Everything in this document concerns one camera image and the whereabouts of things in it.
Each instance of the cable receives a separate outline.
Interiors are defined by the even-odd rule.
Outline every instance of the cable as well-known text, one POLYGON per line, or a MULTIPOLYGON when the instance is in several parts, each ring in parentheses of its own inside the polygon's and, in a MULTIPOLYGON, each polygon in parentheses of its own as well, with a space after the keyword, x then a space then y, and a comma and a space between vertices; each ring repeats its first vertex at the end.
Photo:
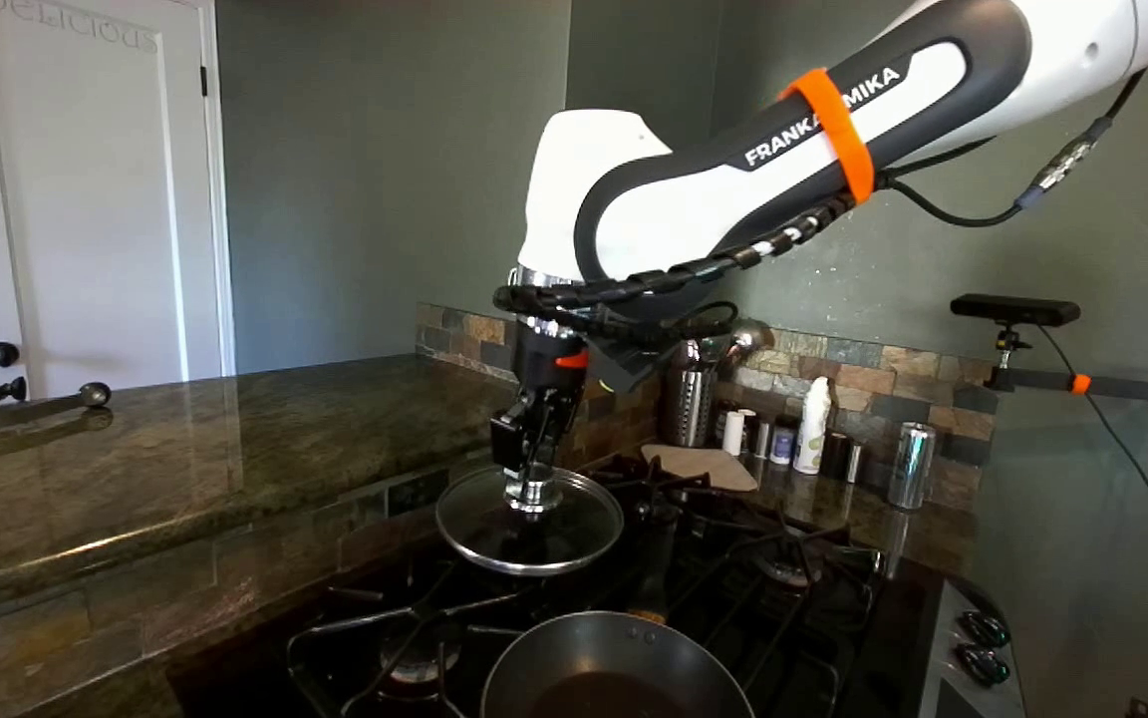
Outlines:
POLYGON ((1010 223, 1014 214, 1036 207, 1050 193, 1058 193, 1073 167, 1085 165, 1085 154, 1098 149, 1098 139, 1115 125, 1115 117, 1130 106, 1137 82, 1146 78, 1146 70, 1130 76, 1130 82, 1122 88, 1122 97, 1081 133, 1073 135, 1028 185, 1026 193, 998 214, 956 214, 941 202, 933 202, 924 193, 900 185, 900 175, 911 171, 923 171, 923 167, 933 167, 941 161, 952 161, 952 154, 966 154, 981 143, 966 143, 956 151, 947 151, 941 161, 924 161, 924 165, 911 165, 911 167, 892 167, 892 171, 881 171, 877 186, 891 186, 896 194, 907 194, 911 202, 916 202, 923 210, 931 210, 933 218, 941 223, 952 223, 952 228, 998 228, 998 223, 1010 223))
MULTIPOLYGON (((1050 347, 1061 356, 1066 372, 1075 373, 1073 360, 1066 356, 1066 347, 1053 337, 1053 330, 1040 323, 1050 347)), ((1098 412, 1101 427, 1110 429, 1110 439, 1115 439, 1115 447, 1125 452, 1125 460, 1131 464, 1131 472, 1142 476, 1146 492, 1148 492, 1148 472, 1142 466, 1142 460, 1130 452, 1130 444, 1122 439, 1122 429, 1110 424, 1110 413, 1101 412, 1098 396, 1090 396, 1090 405, 1098 412)))

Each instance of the white bottle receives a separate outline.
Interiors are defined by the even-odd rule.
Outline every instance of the white bottle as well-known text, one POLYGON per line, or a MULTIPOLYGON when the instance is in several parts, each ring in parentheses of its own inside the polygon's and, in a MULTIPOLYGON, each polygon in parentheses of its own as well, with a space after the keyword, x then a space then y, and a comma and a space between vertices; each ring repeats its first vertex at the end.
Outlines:
POLYGON ((818 373, 807 396, 807 413, 802 413, 802 435, 799 435, 799 476, 820 472, 824 420, 828 420, 828 379, 818 373))

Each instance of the gas stove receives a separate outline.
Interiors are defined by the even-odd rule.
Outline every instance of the gas stove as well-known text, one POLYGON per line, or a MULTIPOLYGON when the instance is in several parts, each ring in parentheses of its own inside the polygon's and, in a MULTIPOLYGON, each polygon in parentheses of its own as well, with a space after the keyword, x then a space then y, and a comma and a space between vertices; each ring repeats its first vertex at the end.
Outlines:
POLYGON ((628 509, 628 530, 600 562, 557 579, 507 579, 442 542, 330 586, 311 618, 282 627, 282 671, 233 677, 233 695, 196 695, 192 715, 256 699, 280 715, 480 715, 495 657, 531 627, 569 610, 637 610, 642 589, 666 623, 702 643, 742 682, 762 718, 892 718, 948 690, 941 634, 948 610, 988 607, 972 586, 848 542, 847 530, 799 526, 702 480, 616 460, 596 472, 628 509))

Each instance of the door knob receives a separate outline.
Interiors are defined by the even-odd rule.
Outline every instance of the door knob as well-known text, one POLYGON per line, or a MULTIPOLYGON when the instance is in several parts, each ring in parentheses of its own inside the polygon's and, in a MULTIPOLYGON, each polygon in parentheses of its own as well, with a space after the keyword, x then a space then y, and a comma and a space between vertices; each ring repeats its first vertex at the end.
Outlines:
POLYGON ((20 363, 20 347, 16 341, 0 341, 0 367, 20 363))

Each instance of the robotic arm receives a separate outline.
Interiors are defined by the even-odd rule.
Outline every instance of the robotic arm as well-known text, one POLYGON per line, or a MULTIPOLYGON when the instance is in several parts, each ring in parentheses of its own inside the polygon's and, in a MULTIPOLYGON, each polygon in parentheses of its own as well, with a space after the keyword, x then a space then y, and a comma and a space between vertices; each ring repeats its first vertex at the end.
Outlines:
MULTIPOLYGON (((916 0, 824 76, 860 165, 881 175, 1022 129, 1142 66, 1148 0, 916 0)), ((666 328, 715 275, 783 254, 860 202, 847 149, 807 97, 786 92, 693 149, 666 149, 636 110, 557 110, 547 125, 520 272, 495 296, 524 314, 524 403, 495 424, 516 447, 503 466, 524 480, 551 472, 551 429, 578 403, 584 341, 632 341, 606 318, 666 328)), ((1066 149, 1036 193, 1053 193, 1093 139, 1066 149)))

